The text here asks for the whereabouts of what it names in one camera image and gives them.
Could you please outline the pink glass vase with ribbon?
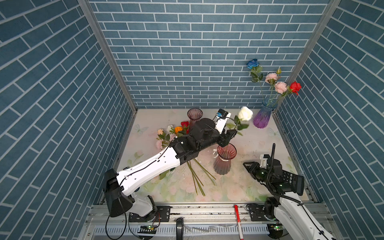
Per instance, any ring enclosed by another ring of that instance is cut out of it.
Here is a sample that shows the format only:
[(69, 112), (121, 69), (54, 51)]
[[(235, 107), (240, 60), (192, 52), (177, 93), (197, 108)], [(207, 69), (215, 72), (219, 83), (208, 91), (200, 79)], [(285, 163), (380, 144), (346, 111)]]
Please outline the pink glass vase with ribbon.
[(237, 156), (237, 149), (232, 144), (225, 147), (218, 146), (214, 150), (213, 156), (215, 172), (219, 175), (226, 175), (231, 169), (232, 160)]

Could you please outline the white rose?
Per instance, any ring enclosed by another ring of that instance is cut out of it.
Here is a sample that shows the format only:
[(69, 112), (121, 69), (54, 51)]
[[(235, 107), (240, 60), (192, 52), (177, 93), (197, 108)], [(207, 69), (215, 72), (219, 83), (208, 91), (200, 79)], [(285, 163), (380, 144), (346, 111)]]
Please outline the white rose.
[(231, 120), (231, 123), (226, 123), (226, 127), (229, 130), (236, 130), (237, 135), (243, 136), (242, 130), (245, 130), (249, 127), (249, 121), (252, 119), (252, 117), (253, 111), (248, 107), (242, 107), (233, 118), (227, 118)]
[(167, 131), (168, 131), (169, 133), (171, 133), (173, 130), (174, 130), (174, 126), (173, 126), (173, 125), (168, 125), (168, 127), (167, 127)]

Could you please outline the red rose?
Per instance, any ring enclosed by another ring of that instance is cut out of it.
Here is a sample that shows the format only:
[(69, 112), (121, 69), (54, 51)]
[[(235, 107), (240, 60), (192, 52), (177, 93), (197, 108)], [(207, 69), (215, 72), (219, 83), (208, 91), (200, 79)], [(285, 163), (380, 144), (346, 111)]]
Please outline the red rose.
[(299, 91), (302, 89), (302, 86), (298, 82), (293, 82), (289, 86), (287, 86), (287, 90), (282, 94), (282, 97), (286, 97), (291, 94), (299, 95)]
[(181, 122), (181, 127), (183, 129), (188, 129), (189, 125), (190, 125), (189, 121)]

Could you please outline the purple blue gradient vase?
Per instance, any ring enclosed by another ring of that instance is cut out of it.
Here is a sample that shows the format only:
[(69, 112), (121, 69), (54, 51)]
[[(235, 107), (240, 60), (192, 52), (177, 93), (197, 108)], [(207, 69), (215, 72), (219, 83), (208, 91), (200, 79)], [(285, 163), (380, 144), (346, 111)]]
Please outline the purple blue gradient vase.
[(253, 120), (253, 124), (255, 127), (259, 129), (264, 129), (269, 121), (272, 112), (274, 109), (276, 109), (278, 106), (277, 100), (275, 99), (264, 99), (263, 100), (263, 105), (260, 111), (257, 113)]

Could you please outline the blue rose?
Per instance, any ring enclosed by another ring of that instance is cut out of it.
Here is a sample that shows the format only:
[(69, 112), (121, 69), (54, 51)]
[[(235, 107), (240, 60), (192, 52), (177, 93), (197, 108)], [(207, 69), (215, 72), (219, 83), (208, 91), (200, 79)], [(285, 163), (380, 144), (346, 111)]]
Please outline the blue rose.
[(259, 83), (261, 88), (261, 94), (264, 100), (265, 95), (263, 92), (263, 85), (262, 85), (262, 80), (264, 78), (264, 74), (262, 73), (263, 67), (260, 65), (257, 59), (253, 59), (247, 63), (247, 68), (250, 69), (250, 76), (252, 78), (252, 82)]

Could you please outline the pink carnation spray stem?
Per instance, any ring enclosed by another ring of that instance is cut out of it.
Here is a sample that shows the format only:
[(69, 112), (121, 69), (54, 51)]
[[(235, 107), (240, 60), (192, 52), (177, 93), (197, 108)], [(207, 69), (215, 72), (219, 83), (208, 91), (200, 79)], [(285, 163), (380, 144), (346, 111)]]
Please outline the pink carnation spray stem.
[(269, 73), (266, 75), (265, 82), (270, 85), (271, 97), (268, 100), (268, 107), (272, 107), (273, 104), (276, 104), (282, 97), (285, 96), (288, 85), (285, 82), (279, 81), (281, 78), (282, 70), (278, 68), (275, 73)]

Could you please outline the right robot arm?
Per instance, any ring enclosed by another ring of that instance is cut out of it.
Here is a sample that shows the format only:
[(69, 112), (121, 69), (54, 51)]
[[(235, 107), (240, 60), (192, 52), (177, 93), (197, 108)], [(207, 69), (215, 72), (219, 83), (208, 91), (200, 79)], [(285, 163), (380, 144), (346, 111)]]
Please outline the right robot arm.
[(334, 240), (304, 203), (304, 177), (285, 171), (279, 160), (264, 155), (261, 163), (244, 162), (243, 166), (251, 177), (264, 185), (272, 194), (264, 207), (254, 216), (279, 222), (294, 240)]

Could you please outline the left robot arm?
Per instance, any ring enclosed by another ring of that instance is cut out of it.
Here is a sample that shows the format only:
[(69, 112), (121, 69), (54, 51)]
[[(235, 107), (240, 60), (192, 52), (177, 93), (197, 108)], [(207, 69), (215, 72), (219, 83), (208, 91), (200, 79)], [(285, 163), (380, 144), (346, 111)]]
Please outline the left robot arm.
[(152, 218), (157, 210), (152, 198), (140, 196), (135, 191), (158, 175), (196, 158), (212, 145), (227, 146), (237, 130), (226, 131), (226, 122), (225, 119), (213, 121), (203, 118), (187, 135), (173, 139), (168, 147), (148, 160), (119, 172), (114, 169), (106, 171), (103, 192), (109, 216), (115, 218), (129, 212)]

